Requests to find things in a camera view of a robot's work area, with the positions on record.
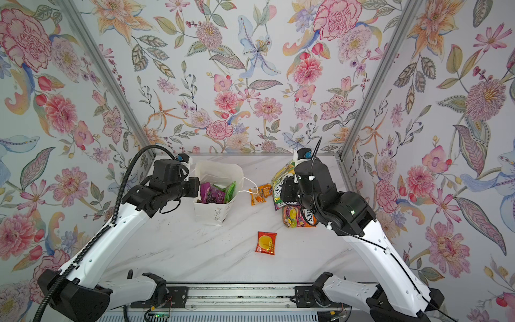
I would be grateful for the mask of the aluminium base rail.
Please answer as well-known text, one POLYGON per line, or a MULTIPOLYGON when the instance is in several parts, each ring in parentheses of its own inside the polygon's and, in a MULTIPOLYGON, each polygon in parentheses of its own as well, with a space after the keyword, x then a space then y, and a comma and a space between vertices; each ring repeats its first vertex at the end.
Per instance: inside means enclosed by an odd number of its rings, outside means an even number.
POLYGON ((335 275, 321 275, 313 283, 172 283, 165 294, 152 298, 145 276, 134 280, 102 281, 110 289, 109 309, 154 309, 155 315, 171 311, 363 311, 385 307, 403 314, 417 313, 413 287, 357 283, 335 275))

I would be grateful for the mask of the orange Foxs candy bag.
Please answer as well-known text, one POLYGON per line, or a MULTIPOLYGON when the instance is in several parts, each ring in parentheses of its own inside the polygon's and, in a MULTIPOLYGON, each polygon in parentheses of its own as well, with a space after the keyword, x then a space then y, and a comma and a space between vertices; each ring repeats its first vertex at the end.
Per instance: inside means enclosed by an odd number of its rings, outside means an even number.
POLYGON ((318 224, 312 211, 300 205, 284 206, 282 219, 287 228, 313 228, 318 224))

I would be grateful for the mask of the green Foxs candy bag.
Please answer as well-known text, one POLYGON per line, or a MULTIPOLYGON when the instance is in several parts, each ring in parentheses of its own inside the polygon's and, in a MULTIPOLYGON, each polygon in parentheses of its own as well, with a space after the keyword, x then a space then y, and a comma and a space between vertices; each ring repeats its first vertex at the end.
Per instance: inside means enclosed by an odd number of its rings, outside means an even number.
POLYGON ((281 197, 282 186, 286 178, 293 177, 295 173, 295 162, 290 161, 279 170, 272 178, 272 197, 274 202, 275 211, 283 208, 286 205, 296 205, 295 201, 284 201, 281 197))

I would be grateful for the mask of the green Lays chips bag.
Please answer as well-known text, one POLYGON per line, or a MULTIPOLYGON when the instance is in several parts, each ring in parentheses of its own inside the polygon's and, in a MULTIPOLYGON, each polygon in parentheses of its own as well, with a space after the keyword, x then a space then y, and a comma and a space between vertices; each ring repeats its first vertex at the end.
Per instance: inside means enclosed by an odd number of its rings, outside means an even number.
POLYGON ((236 194, 236 182, 233 181, 230 185, 225 188, 224 204, 228 204, 232 201, 236 194))

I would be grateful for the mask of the white paper gift bag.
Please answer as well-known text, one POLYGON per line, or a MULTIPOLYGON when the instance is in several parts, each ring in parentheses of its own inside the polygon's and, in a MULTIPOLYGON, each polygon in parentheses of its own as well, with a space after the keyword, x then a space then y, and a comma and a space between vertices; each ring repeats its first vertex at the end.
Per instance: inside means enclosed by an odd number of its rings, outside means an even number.
POLYGON ((258 194, 258 186, 236 164, 201 161, 194 168, 194 176, 200 180, 199 195, 193 204, 200 224, 222 225, 238 195, 258 194))

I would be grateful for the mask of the small orange snack packet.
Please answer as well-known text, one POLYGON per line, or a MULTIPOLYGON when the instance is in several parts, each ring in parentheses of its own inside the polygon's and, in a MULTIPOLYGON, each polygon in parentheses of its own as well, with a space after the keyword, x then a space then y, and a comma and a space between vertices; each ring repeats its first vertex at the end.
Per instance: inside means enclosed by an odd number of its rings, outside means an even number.
POLYGON ((264 193, 265 198, 273 195, 273 188, 271 184, 265 184, 262 186, 259 186, 260 190, 264 193))

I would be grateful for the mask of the small orange candy packet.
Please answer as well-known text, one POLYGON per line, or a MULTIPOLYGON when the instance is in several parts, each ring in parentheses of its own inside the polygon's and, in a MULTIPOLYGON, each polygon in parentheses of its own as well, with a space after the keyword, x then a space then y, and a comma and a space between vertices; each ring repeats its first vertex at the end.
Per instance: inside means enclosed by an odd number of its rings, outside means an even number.
POLYGON ((248 190, 251 196, 251 206, 255 206, 258 204, 262 204, 266 202, 266 198, 263 190, 261 189, 249 189, 248 190))

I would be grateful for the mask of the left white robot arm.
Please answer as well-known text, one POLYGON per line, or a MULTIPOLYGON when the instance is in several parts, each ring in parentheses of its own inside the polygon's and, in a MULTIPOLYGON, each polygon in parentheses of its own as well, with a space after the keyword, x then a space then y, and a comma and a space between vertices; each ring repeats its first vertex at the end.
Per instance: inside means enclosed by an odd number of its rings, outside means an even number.
POLYGON ((72 321, 97 321, 111 309, 135 302, 159 307, 169 300, 167 282, 154 273, 120 283, 102 280, 105 270, 126 242, 170 202, 198 196, 200 182, 190 177, 190 156, 154 162, 153 173, 121 195, 111 220, 68 262, 38 278, 44 293, 34 317, 47 307, 72 321))

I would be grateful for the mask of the small red snack packet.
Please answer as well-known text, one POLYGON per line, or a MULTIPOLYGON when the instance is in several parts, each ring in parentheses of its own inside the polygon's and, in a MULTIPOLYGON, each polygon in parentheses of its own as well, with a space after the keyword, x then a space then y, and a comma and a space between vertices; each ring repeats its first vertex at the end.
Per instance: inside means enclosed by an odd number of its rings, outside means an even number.
POLYGON ((275 255, 276 233, 258 232, 255 252, 275 255))

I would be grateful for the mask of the purple snack bag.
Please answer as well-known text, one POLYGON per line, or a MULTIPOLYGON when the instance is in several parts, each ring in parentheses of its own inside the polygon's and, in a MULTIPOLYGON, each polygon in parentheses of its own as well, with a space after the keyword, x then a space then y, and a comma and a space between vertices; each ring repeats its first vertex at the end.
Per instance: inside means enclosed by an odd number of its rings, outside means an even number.
POLYGON ((200 203, 202 204, 224 204, 225 189, 212 185, 210 182, 202 183, 200 186, 200 203))

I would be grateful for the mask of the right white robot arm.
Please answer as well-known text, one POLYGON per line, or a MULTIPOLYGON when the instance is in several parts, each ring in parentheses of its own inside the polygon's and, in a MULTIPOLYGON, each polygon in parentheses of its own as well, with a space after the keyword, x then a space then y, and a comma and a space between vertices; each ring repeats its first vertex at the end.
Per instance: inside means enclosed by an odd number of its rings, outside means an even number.
POLYGON ((415 277, 365 199, 339 191, 318 157, 306 155, 283 167, 272 179, 272 191, 279 202, 300 205, 318 224, 342 237, 377 280, 357 283, 323 272, 311 287, 318 305, 341 303, 370 314, 374 321, 428 321, 429 311, 440 311, 442 292, 415 277))

